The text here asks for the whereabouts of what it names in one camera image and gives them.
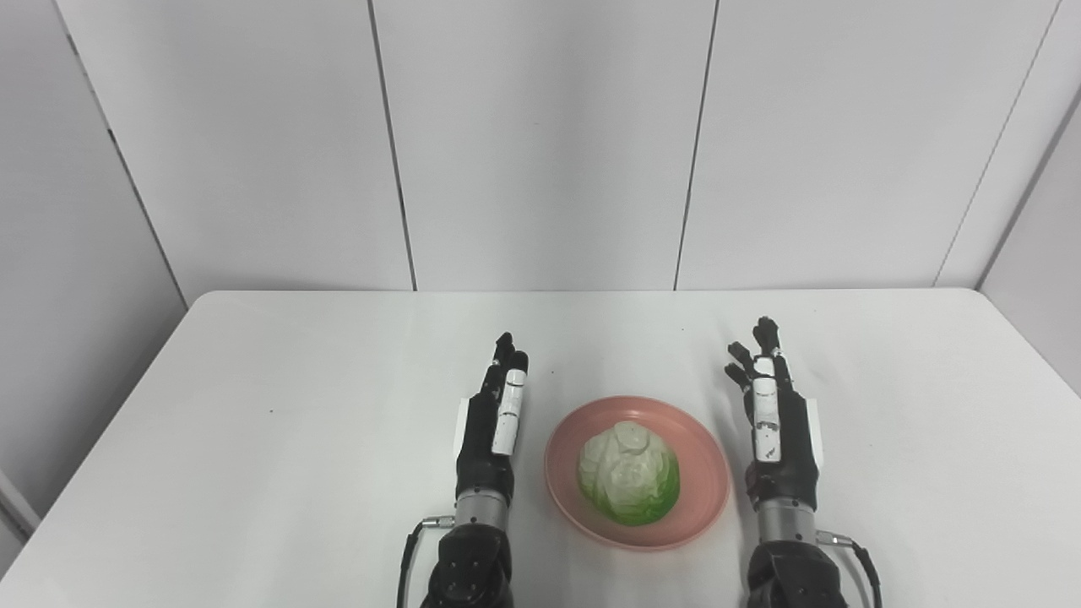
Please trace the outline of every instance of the green cabbage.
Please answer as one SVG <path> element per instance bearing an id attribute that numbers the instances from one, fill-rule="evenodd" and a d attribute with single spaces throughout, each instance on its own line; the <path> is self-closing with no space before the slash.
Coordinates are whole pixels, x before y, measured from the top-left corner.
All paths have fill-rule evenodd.
<path id="1" fill-rule="evenodd" d="M 578 488 L 613 521 L 652 524 L 679 499 L 679 462 L 665 440 L 649 428 L 618 422 L 582 447 Z"/>

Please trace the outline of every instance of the pink plate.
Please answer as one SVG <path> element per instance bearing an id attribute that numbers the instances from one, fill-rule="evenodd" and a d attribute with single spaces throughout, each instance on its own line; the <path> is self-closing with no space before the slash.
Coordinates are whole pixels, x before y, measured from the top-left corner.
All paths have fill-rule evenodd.
<path id="1" fill-rule="evenodd" d="M 590 437 L 632 420 L 659 435 L 679 461 L 680 494 L 658 521 L 623 526 L 604 517 L 578 489 L 578 452 Z M 633 551 L 689 543 L 717 521 L 732 477 L 713 436 L 683 410 L 648 397 L 605 397 L 574 410 L 556 426 L 544 455 L 548 491 L 559 510 L 587 536 Z"/>

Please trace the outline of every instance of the robotic hand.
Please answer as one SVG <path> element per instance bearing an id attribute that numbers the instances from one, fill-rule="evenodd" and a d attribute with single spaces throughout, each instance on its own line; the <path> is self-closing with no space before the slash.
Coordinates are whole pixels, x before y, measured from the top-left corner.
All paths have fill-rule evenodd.
<path id="1" fill-rule="evenodd" d="M 507 540 L 507 514 L 515 493 L 510 457 L 528 370 L 529 357 L 516 351 L 510 334 L 504 333 L 480 392 L 469 399 L 457 459 L 454 517 L 427 518 L 406 539 L 399 608 L 403 608 L 412 550 L 426 527 L 452 529 L 439 541 L 439 563 L 428 581 L 423 608 L 513 608 Z"/>
<path id="2" fill-rule="evenodd" d="M 752 426 L 755 460 L 747 468 L 747 495 L 758 514 L 759 545 L 747 572 L 750 608 L 844 608 L 837 566 L 819 544 L 853 548 L 881 608 L 878 574 L 866 550 L 852 539 L 819 531 L 815 487 L 817 424 L 796 388 L 780 351 L 777 323 L 762 317 L 753 330 L 761 354 L 738 342 L 729 353 L 739 362 L 724 368 L 744 393 Z"/>

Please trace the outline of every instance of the tabletop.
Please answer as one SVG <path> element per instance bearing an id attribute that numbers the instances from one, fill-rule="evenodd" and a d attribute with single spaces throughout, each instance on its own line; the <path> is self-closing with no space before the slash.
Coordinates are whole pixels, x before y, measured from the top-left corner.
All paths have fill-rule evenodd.
<path id="1" fill-rule="evenodd" d="M 1081 400 L 982 295 L 944 289 L 204 295 L 0 581 L 0 606 L 391 606 L 405 534 L 453 512 L 457 405 L 503 331 L 530 355 L 518 607 L 739 606 L 750 429 L 722 368 L 761 315 L 818 398 L 817 524 L 871 551 L 886 606 L 1073 604 Z M 548 495 L 556 424 L 618 394 L 685 410 L 731 463 L 725 511 L 683 547 L 602 546 Z M 412 606 L 437 538 L 422 540 Z M 855 561 L 832 555 L 849 603 L 869 605 Z"/>

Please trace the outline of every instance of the white wall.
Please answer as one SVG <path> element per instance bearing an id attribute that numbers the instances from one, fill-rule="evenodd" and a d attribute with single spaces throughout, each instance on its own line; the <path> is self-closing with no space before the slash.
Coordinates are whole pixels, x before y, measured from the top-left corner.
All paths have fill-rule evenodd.
<path id="1" fill-rule="evenodd" d="M 931 286 L 1056 4 L 721 2 L 680 287 Z"/>
<path id="2" fill-rule="evenodd" d="M 1081 83 L 1081 0 L 371 4 L 425 290 L 971 287 Z M 188 300 L 410 287 L 364 2 L 59 5 Z"/>
<path id="3" fill-rule="evenodd" d="M 713 0 L 375 9 L 421 289 L 671 289 Z"/>
<path id="4" fill-rule="evenodd" d="M 44 513 L 184 307 L 49 0 L 0 2 L 0 470 Z"/>
<path id="5" fill-rule="evenodd" d="M 1081 102 L 1081 90 L 1078 91 Z M 1081 393 L 1081 116 L 1064 124 L 983 291 Z"/>
<path id="6" fill-rule="evenodd" d="M 362 0 L 59 0 L 188 302 L 410 289 Z"/>

